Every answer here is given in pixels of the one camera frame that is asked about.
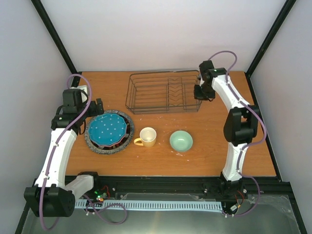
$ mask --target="bowl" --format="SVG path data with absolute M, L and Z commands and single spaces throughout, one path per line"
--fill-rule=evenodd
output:
M 192 136 L 183 130 L 175 131 L 170 136 L 171 147 L 178 152 L 188 151 L 193 145 Z

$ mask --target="wire dish rack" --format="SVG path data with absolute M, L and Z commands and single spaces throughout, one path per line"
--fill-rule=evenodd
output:
M 197 70 L 148 72 L 130 75 L 126 107 L 134 114 L 197 112 L 194 99 Z

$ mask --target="black metal frame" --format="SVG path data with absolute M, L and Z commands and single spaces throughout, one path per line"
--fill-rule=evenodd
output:
M 47 12 L 45 11 L 40 0 L 31 0 L 34 7 L 36 8 L 38 14 L 40 15 L 44 25 L 46 26 L 48 32 L 50 33 L 53 41 L 55 42 L 57 48 L 59 49 L 65 63 L 67 64 L 69 70 L 72 74 L 76 74 L 75 69 L 62 41 L 60 40 Z M 271 29 L 269 30 L 267 36 L 265 37 L 262 45 L 260 46 L 256 56 L 250 64 L 247 72 L 245 73 L 246 80 L 253 97 L 254 103 L 257 105 L 257 99 L 254 93 L 254 89 L 250 78 L 255 71 L 257 65 L 260 63 L 262 57 L 267 51 L 269 45 L 274 39 L 276 33 L 290 12 L 291 8 L 295 4 L 296 0 L 286 0 L 281 11 L 279 12 L 276 20 L 274 21 Z M 72 82 L 72 86 L 77 87 L 79 85 L 80 78 L 75 77 Z M 293 212 L 295 214 L 299 229 L 302 234 L 306 234 L 307 230 L 303 223 L 297 202 L 293 195 L 293 190 L 289 182 L 283 182 L 281 174 L 274 157 L 272 146 L 269 137 L 266 139 L 267 146 L 269 148 L 270 156 L 273 162 L 273 166 L 276 172 L 276 176 L 273 177 L 256 177 L 261 191 L 267 195 L 288 195 Z M 66 182 L 70 182 L 74 179 L 74 176 L 66 176 Z M 218 177 L 115 177 L 115 176 L 100 176 L 100 183 L 106 184 L 110 188 L 110 194 L 115 198 L 120 198 L 120 195 L 126 193 L 169 193 L 169 194 L 192 194 L 204 198 L 214 198 L 221 202 L 229 201 L 229 198 L 222 198 L 215 196 L 205 191 L 205 187 L 210 184 L 217 183 Z M 244 188 L 249 194 L 256 194 L 256 186 L 249 179 L 243 179 Z M 19 224 L 16 229 L 16 234 L 22 232 L 24 223 L 27 218 L 29 211 L 29 206 L 26 204 L 22 216 L 20 218 Z

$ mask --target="cup handle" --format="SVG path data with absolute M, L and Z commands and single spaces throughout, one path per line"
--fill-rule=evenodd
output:
M 141 138 L 135 139 L 135 140 L 133 141 L 133 143 L 134 143 L 135 145 L 143 146 L 143 143 L 138 143 L 138 141 L 141 141 L 141 142 L 142 142 Z

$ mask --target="plate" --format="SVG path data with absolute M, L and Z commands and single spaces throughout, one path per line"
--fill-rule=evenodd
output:
M 120 143 L 127 131 L 125 120 L 117 114 L 106 113 L 97 116 L 88 131 L 90 140 L 101 147 L 112 147 Z

